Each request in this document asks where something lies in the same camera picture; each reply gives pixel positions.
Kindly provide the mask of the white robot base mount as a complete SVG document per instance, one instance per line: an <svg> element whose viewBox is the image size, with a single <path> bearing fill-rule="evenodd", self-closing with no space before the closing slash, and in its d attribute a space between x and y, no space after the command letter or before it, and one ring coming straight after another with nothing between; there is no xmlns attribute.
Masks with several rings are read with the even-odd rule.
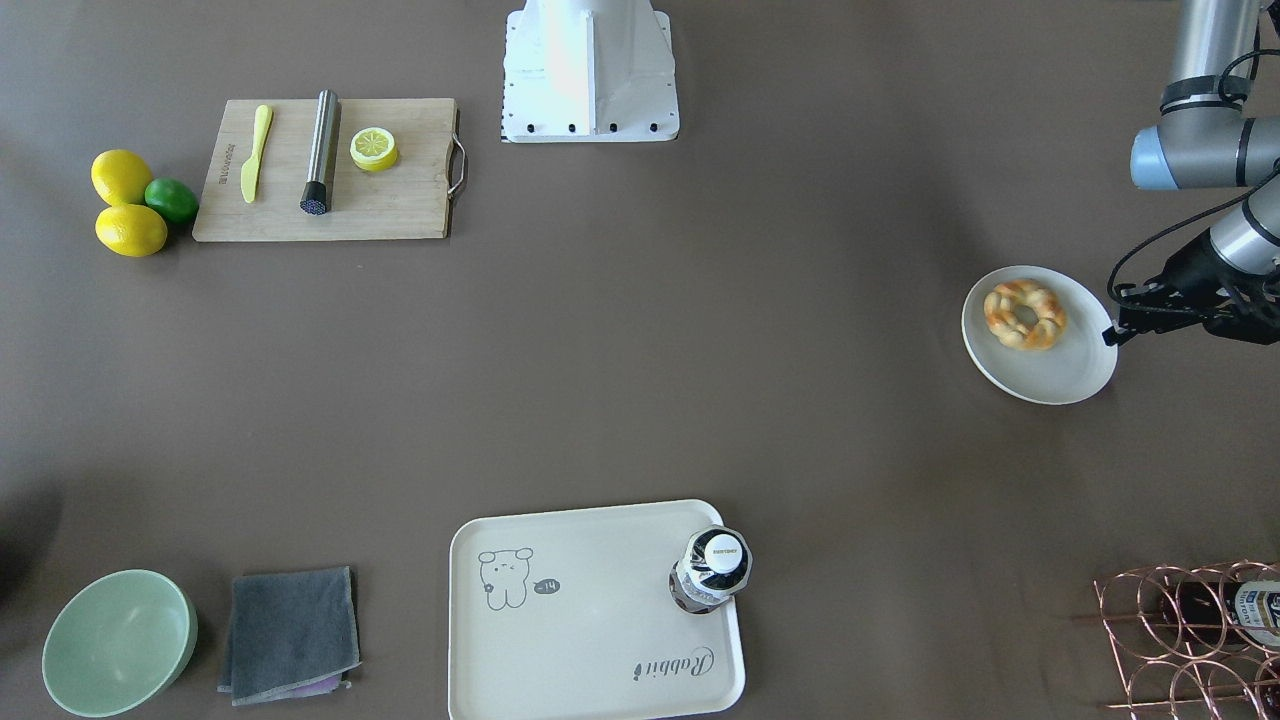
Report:
<svg viewBox="0 0 1280 720"><path fill-rule="evenodd" d="M506 19L507 143L639 143L681 128L669 17L649 1L527 1Z"/></svg>

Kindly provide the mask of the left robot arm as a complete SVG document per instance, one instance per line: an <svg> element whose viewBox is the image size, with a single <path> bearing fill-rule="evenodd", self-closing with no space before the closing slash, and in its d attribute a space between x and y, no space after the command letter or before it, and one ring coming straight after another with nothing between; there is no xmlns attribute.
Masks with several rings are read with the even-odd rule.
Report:
<svg viewBox="0 0 1280 720"><path fill-rule="evenodd" d="M1133 183L1143 190L1240 187L1199 232L1139 284L1111 283L1108 346L1144 333L1202 325L1210 334L1272 345L1279 337L1279 122L1247 117L1263 15L1275 1L1185 1L1161 120L1132 146Z"/></svg>

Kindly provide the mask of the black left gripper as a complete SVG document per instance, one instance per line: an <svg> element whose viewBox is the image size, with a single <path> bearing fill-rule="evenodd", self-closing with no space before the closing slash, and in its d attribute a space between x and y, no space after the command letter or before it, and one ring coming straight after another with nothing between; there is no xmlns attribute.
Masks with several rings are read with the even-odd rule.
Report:
<svg viewBox="0 0 1280 720"><path fill-rule="evenodd" d="M1210 231L1176 251L1160 274L1123 287L1123 318L1102 333L1119 347L1138 334L1189 325L1228 340L1272 345L1279 340L1277 272L1239 272L1215 251Z"/></svg>

